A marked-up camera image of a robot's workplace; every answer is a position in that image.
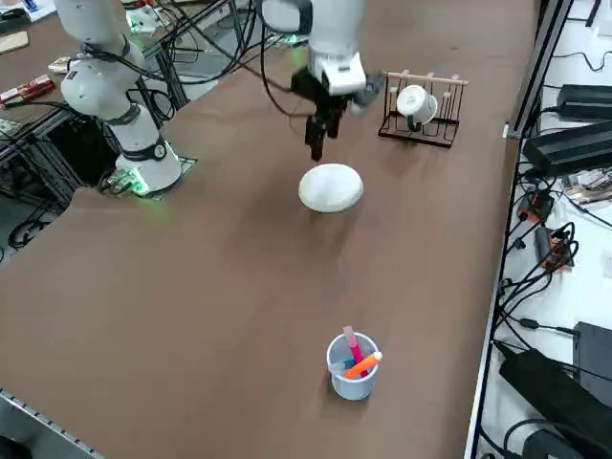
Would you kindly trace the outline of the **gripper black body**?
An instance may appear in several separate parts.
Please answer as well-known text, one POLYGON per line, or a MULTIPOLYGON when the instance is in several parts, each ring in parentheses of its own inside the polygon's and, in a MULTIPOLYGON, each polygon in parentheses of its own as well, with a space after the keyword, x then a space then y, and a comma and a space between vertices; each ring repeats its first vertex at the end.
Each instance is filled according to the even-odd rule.
POLYGON ((330 95, 327 88, 307 69, 300 69, 292 75, 291 92, 309 100, 316 106, 316 113, 342 113, 353 94, 330 95))

